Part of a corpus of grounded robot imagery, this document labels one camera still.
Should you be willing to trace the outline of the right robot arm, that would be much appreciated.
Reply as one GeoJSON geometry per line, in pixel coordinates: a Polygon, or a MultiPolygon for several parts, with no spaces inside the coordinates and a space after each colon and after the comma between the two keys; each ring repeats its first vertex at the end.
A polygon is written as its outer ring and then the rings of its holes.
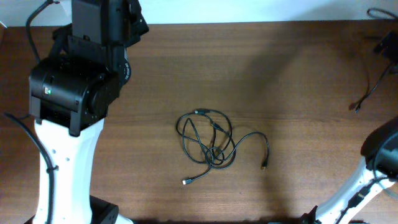
{"type": "Polygon", "coordinates": [[[303,214],[299,223],[351,223],[377,194],[397,183],[397,117],[375,129],[361,147],[361,160],[351,177],[326,202],[303,214]]]}

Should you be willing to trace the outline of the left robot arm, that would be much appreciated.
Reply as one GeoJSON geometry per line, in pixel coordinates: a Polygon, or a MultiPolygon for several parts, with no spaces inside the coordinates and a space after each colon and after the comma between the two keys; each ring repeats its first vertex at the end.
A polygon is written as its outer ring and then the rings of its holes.
{"type": "Polygon", "coordinates": [[[128,223],[90,194],[96,143],[110,104],[131,77],[127,49],[149,30],[138,0],[72,2],[72,21],[29,76],[29,113],[40,151],[31,223],[128,223]]]}

